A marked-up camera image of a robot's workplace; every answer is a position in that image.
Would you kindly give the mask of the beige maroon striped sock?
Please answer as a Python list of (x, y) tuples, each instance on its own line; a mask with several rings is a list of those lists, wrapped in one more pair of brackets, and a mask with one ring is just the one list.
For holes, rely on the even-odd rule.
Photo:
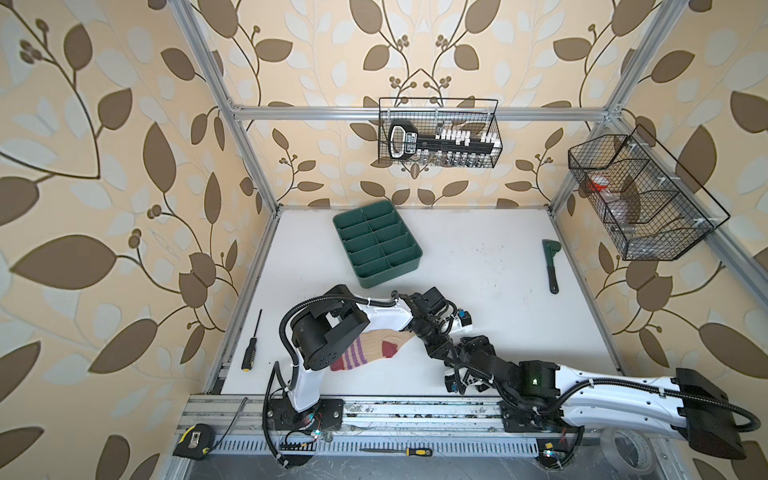
[(412, 338), (409, 331), (389, 329), (366, 331), (330, 367), (332, 371), (349, 371), (377, 360), (390, 359)]

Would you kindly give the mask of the green compartment tray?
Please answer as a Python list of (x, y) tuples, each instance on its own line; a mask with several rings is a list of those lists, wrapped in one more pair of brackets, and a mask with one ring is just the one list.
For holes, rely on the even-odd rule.
[(418, 268), (423, 250), (391, 201), (344, 211), (332, 222), (362, 288), (370, 289)]

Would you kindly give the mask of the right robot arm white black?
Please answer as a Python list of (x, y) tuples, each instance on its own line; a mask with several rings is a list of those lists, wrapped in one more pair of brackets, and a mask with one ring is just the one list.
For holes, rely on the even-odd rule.
[(497, 356), (485, 336), (448, 343), (440, 358), (452, 371), (450, 390), (463, 393), (477, 382), (498, 394), (505, 423), (542, 432), (623, 428), (683, 439), (711, 457), (743, 460), (742, 434), (761, 426), (758, 416), (731, 403), (693, 369), (630, 378), (540, 360), (513, 363)]

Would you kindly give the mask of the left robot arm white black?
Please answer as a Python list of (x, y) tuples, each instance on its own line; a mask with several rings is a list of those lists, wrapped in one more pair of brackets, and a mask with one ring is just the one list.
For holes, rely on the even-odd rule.
[(361, 336), (378, 331), (406, 332), (418, 337), (428, 356), (446, 362), (456, 374), (461, 368), (452, 336), (468, 332), (471, 314), (447, 300), (435, 287), (410, 295), (394, 291), (388, 299), (354, 295), (337, 285), (323, 295), (292, 307), (281, 319), (278, 333), (291, 360), (291, 376), (284, 380), (275, 364), (271, 382), (280, 385), (274, 399), (267, 388), (262, 421), (267, 430), (308, 432), (338, 430), (344, 401), (323, 399), (325, 373), (339, 360), (361, 358)]

